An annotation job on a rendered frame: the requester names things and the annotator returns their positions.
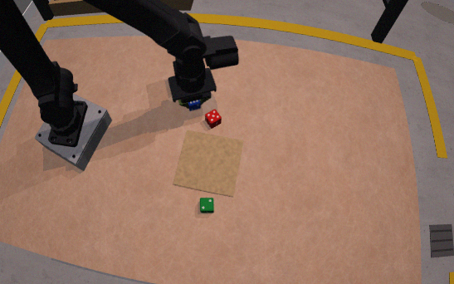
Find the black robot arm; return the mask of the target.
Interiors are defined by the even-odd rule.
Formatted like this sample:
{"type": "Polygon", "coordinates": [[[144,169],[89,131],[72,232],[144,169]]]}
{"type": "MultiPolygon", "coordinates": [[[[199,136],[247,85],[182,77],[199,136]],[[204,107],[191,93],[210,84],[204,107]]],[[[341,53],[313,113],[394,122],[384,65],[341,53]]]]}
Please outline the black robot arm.
{"type": "MultiPolygon", "coordinates": [[[[192,79],[205,73],[204,57],[211,70],[239,63],[233,36],[203,37],[196,19],[160,0],[83,1],[139,30],[175,56],[178,86],[178,74],[192,79]]],[[[13,0],[0,0],[0,50],[38,99],[41,119],[51,127],[49,142],[76,147],[88,105],[73,100],[78,84],[72,73],[49,59],[13,0]]]]}

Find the tan flat mat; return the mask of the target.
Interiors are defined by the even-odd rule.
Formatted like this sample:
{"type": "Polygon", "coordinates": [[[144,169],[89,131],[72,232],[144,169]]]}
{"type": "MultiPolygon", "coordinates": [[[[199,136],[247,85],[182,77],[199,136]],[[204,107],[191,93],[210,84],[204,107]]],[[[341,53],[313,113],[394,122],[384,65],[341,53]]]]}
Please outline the tan flat mat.
{"type": "Polygon", "coordinates": [[[173,184],[233,197],[243,142],[187,130],[173,184]]]}

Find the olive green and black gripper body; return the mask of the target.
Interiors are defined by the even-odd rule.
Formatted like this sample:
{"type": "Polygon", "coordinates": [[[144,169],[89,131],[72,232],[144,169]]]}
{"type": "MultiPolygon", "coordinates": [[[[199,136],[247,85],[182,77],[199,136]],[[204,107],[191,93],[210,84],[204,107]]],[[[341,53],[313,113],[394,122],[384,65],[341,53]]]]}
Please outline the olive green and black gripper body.
{"type": "Polygon", "coordinates": [[[179,86],[177,85],[175,76],[168,78],[173,102],[181,100],[184,104],[195,100],[201,100],[211,97],[211,91],[217,91],[210,68],[205,68],[205,73],[202,72],[201,75],[193,79],[186,79],[178,74],[178,81],[179,86]],[[204,74],[206,74],[205,80],[204,74]]]}

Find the red die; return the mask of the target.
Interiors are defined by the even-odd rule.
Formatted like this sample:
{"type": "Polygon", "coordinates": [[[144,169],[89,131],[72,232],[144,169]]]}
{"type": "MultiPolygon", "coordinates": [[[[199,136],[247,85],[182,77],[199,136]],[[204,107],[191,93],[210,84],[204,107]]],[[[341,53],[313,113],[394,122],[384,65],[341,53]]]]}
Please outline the red die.
{"type": "Polygon", "coordinates": [[[212,129],[222,123],[222,117],[217,113],[216,110],[212,110],[205,115],[205,121],[212,129]]]}

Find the green die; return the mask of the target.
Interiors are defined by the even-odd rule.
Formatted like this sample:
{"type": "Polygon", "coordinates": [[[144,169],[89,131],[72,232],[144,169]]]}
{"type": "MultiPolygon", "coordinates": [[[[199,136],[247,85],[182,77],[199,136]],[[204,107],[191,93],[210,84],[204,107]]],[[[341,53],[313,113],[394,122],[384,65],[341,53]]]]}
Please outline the green die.
{"type": "Polygon", "coordinates": [[[213,198],[200,198],[200,212],[201,213],[214,213],[213,198]]]}

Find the blue die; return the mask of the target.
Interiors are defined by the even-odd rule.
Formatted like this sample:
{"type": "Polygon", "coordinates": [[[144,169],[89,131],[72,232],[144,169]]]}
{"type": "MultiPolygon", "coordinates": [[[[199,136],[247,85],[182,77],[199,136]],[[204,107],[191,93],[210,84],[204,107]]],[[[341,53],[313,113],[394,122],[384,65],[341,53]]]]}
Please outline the blue die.
{"type": "Polygon", "coordinates": [[[189,110],[190,110],[190,111],[192,111],[192,110],[197,110],[197,109],[201,109],[201,102],[200,102],[200,100],[195,100],[195,101],[188,102],[188,105],[189,105],[189,110]]]}

